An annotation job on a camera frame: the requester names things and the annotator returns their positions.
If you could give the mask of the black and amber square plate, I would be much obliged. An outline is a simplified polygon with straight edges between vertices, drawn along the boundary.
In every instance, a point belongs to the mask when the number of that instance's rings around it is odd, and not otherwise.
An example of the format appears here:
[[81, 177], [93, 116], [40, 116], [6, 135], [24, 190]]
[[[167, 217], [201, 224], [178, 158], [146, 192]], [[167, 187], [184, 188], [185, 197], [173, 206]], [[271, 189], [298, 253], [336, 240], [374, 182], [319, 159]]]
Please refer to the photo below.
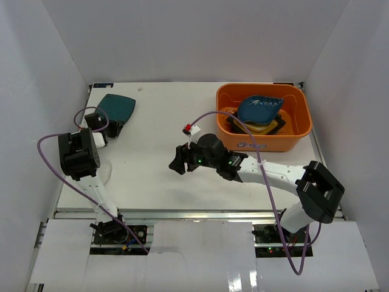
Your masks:
[[235, 133], [235, 134], [249, 134], [249, 133], [251, 133], [252, 135], [276, 135], [285, 126], [286, 122], [282, 119], [280, 114], [277, 114], [275, 116], [274, 120], [278, 122], [278, 126], [276, 128], [274, 128], [273, 130], [271, 130], [269, 132], [264, 131], [264, 132], [258, 133], [258, 132], [254, 132], [254, 131], [250, 131], [250, 130], [246, 131], [246, 129], [241, 125], [241, 123], [232, 117], [226, 118], [226, 122], [230, 125], [230, 127], [231, 127], [230, 131], [232, 133]]

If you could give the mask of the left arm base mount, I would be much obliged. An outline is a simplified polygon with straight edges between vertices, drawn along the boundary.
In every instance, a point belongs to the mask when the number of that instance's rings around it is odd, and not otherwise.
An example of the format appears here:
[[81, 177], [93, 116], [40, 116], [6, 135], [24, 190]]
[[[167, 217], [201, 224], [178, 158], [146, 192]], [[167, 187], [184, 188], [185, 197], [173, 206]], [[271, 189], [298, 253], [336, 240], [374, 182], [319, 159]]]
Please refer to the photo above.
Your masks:
[[90, 227], [94, 230], [89, 250], [90, 255], [146, 256], [150, 251], [150, 247], [145, 247], [145, 251], [138, 241], [121, 226], [104, 235], [99, 232], [96, 224], [91, 223]]

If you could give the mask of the yellow rounded plate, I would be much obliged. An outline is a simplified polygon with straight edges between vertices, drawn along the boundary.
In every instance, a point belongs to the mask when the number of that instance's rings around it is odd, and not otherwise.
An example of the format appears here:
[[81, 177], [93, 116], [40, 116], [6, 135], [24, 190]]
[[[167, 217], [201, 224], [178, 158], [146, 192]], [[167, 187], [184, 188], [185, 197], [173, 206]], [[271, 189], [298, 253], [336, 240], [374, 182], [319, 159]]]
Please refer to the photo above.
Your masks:
[[245, 126], [250, 131], [254, 131], [254, 132], [258, 132], [258, 133], [264, 132], [264, 131], [269, 132], [278, 126], [278, 122], [273, 120], [271, 123], [262, 124], [262, 125], [257, 124], [257, 123], [253, 123], [253, 122], [246, 122]]

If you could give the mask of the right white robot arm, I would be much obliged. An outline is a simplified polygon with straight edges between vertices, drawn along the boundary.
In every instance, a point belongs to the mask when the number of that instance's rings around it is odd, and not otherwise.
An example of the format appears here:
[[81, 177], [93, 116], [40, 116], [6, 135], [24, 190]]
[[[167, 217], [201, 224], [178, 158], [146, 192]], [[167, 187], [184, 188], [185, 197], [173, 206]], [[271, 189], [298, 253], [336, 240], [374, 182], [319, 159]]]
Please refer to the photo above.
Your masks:
[[252, 156], [228, 150], [214, 134], [177, 146], [169, 164], [180, 175], [198, 167], [214, 169], [228, 181], [269, 185], [297, 196], [299, 202], [283, 211], [274, 227], [275, 237], [283, 243], [315, 221], [332, 223], [345, 193], [340, 181], [321, 162], [296, 166], [258, 162]]

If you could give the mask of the dark blue shell plate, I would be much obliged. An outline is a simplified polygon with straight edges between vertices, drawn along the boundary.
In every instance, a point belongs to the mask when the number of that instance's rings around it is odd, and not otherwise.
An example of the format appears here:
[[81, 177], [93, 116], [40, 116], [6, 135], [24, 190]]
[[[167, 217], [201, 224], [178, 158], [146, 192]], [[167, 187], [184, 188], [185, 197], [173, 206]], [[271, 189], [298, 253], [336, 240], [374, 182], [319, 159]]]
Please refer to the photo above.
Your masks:
[[238, 107], [238, 118], [242, 122], [260, 125], [271, 123], [283, 106], [283, 99], [266, 96], [250, 96]]

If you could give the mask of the teal square plate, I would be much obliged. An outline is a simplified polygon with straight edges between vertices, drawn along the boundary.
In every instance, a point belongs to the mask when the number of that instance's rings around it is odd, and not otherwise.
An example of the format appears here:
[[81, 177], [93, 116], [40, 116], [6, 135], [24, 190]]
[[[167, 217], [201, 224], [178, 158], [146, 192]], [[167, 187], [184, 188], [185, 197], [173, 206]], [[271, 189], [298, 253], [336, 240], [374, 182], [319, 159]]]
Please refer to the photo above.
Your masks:
[[97, 105], [103, 110], [109, 120], [126, 123], [132, 116], [136, 101], [132, 98], [116, 94], [107, 94]]

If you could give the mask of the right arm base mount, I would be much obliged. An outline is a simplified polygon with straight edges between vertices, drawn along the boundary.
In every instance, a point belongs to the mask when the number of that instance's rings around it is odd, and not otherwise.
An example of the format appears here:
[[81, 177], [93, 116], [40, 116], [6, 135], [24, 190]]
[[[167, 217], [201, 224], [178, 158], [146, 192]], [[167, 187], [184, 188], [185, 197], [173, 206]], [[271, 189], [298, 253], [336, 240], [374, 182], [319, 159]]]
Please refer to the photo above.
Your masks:
[[[255, 224], [252, 234], [257, 244], [281, 243], [281, 237], [277, 227], [272, 224]], [[286, 244], [290, 248], [296, 244], [303, 244], [305, 242], [306, 229], [302, 228], [294, 234], [284, 230], [283, 234]]]

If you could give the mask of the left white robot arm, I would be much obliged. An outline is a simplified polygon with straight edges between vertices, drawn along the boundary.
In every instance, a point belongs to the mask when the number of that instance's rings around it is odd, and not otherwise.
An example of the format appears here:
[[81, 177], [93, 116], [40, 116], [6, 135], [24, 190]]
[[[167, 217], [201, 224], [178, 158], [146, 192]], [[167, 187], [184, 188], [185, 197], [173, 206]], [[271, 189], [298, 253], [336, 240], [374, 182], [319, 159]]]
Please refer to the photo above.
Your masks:
[[75, 181], [87, 196], [96, 217], [91, 227], [102, 237], [116, 243], [128, 237], [128, 227], [117, 206], [111, 201], [98, 174], [101, 166], [94, 132], [84, 128], [76, 133], [58, 136], [60, 166], [63, 173]]

